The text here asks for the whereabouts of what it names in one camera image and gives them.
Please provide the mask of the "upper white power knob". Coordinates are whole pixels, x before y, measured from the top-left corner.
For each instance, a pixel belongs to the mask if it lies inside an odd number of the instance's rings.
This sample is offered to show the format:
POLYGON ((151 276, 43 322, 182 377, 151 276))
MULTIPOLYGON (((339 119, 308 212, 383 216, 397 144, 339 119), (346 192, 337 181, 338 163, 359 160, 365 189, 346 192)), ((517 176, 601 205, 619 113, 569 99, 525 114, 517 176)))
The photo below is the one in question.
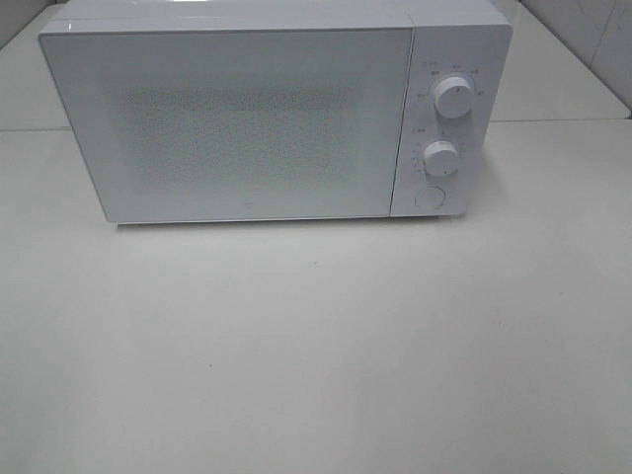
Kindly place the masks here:
POLYGON ((433 88, 434 108, 446 119, 459 119, 467 115, 475 97, 472 80, 463 74, 448 74, 440 77, 433 88))

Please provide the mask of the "white microwave door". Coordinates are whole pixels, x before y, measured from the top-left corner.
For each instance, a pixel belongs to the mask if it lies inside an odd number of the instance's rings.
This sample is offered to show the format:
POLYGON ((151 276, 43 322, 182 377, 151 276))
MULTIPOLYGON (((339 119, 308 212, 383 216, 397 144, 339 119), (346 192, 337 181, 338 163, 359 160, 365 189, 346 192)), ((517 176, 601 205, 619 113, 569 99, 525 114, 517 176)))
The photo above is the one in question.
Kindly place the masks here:
POLYGON ((408 29, 40 37, 117 224, 381 217, 408 29))

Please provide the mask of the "round white door button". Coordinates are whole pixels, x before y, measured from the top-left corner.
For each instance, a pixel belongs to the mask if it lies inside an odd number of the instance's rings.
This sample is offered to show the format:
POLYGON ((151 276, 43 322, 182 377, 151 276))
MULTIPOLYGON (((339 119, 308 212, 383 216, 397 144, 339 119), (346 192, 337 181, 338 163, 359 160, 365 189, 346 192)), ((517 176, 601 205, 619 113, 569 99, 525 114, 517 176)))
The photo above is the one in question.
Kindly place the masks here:
POLYGON ((415 196, 415 205, 423 212, 440 209, 445 201, 445 191, 440 187, 425 187, 415 196))

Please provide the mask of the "white timer knob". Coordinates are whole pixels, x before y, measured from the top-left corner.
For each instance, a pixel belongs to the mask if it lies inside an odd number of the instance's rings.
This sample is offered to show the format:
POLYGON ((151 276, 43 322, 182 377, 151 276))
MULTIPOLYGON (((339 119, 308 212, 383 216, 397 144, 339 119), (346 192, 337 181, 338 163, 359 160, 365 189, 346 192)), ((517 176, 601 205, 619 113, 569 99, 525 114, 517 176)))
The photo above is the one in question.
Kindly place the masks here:
POLYGON ((426 174, 432 177, 447 177, 459 167, 459 153, 449 141, 439 140, 429 144, 422 158, 426 174))

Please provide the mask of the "white microwave oven body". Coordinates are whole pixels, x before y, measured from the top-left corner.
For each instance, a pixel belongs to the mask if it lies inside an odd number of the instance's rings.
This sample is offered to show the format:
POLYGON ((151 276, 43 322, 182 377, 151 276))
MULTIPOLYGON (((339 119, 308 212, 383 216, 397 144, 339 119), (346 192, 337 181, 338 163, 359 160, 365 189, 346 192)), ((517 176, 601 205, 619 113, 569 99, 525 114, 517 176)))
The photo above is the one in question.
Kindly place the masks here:
POLYGON ((413 35, 391 207, 385 216, 350 218, 462 214, 513 36, 512 25, 489 1, 70 1, 38 40, 40 45, 44 34, 379 29, 408 29, 413 35), (475 86, 473 106, 461 118, 443 118, 435 110, 434 85, 448 74, 466 75, 475 86), (460 157, 458 169, 444 178, 427 175, 422 158, 439 140, 451 142, 460 157), (440 209, 416 207, 415 196, 425 187, 445 191, 440 209))

